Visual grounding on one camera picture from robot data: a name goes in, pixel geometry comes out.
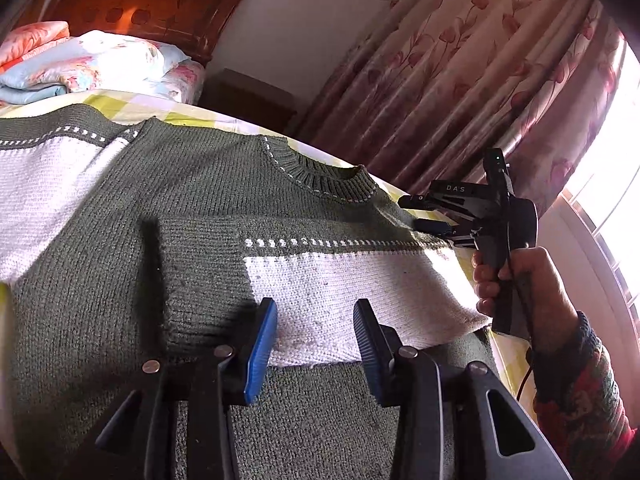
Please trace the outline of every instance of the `metal rivet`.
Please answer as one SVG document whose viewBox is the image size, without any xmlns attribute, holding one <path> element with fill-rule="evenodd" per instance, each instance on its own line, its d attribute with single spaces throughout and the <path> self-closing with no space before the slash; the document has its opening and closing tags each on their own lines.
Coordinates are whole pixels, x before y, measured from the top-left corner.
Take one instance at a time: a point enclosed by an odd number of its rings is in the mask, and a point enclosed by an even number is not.
<svg viewBox="0 0 640 480">
<path fill-rule="evenodd" d="M 486 367 L 486 364 L 481 363 L 480 361 L 473 361 L 469 363 L 468 368 L 471 373 L 477 375 L 485 375 L 489 371 L 489 368 Z"/>
<path fill-rule="evenodd" d="M 142 371 L 145 374 L 155 374 L 160 369 L 160 363 L 155 359 L 150 359 L 142 365 Z"/>
<path fill-rule="evenodd" d="M 213 355 L 219 358 L 231 357 L 233 354 L 234 349 L 229 345 L 216 346 L 216 349 L 213 351 Z"/>
<path fill-rule="evenodd" d="M 418 357 L 418 351 L 412 346 L 401 346 L 398 349 L 398 355 L 405 359 L 413 359 Z"/>
</svg>

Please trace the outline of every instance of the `white knitted panel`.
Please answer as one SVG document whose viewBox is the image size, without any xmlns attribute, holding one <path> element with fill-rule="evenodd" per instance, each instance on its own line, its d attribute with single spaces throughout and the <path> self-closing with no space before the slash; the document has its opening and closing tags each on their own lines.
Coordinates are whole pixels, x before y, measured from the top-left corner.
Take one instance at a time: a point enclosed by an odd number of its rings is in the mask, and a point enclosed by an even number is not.
<svg viewBox="0 0 640 480">
<path fill-rule="evenodd" d="M 53 137 L 0 151 L 0 282 L 14 283 L 29 269 L 128 144 Z"/>
<path fill-rule="evenodd" d="M 363 251 L 248 256 L 257 302 L 278 304 L 270 364 L 359 361 L 353 305 L 367 298 L 404 344 L 426 348 L 486 326 L 452 251 Z"/>
</svg>

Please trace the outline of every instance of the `wooden headboard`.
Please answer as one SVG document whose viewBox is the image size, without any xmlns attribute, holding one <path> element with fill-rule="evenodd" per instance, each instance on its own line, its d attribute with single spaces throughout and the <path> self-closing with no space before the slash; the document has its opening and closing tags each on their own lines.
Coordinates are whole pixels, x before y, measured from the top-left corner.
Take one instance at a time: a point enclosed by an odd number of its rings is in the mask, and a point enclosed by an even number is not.
<svg viewBox="0 0 640 480">
<path fill-rule="evenodd" d="M 65 20 L 72 36 L 128 34 L 179 47 L 206 64 L 240 0 L 51 0 L 43 20 Z"/>
</svg>

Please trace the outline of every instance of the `sleeve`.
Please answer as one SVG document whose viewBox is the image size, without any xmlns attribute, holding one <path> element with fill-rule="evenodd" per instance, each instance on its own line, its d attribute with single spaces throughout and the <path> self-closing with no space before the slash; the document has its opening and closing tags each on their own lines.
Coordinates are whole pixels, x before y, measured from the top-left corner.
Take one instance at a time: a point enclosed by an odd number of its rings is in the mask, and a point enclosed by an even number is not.
<svg viewBox="0 0 640 480">
<path fill-rule="evenodd" d="M 534 353 L 540 430 L 574 480 L 606 479 L 634 439 L 609 353 L 579 312 L 580 325 L 553 355 Z"/>
</svg>

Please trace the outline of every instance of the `black grip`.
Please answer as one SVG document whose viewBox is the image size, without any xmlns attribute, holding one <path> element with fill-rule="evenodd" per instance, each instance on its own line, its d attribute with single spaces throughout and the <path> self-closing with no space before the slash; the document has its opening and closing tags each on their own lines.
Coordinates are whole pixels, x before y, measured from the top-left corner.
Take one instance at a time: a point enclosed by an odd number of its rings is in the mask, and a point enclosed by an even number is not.
<svg viewBox="0 0 640 480">
<path fill-rule="evenodd" d="M 476 248 L 482 254 L 482 262 L 491 266 L 496 273 L 507 261 L 507 241 L 500 235 L 479 236 L 475 238 Z M 525 296 L 527 306 L 533 308 L 530 300 L 530 276 L 518 276 L 518 288 Z M 526 308 L 517 293 L 512 280 L 498 280 L 500 292 L 494 299 L 495 311 L 492 330 L 496 333 L 530 340 L 527 329 Z"/>
</svg>

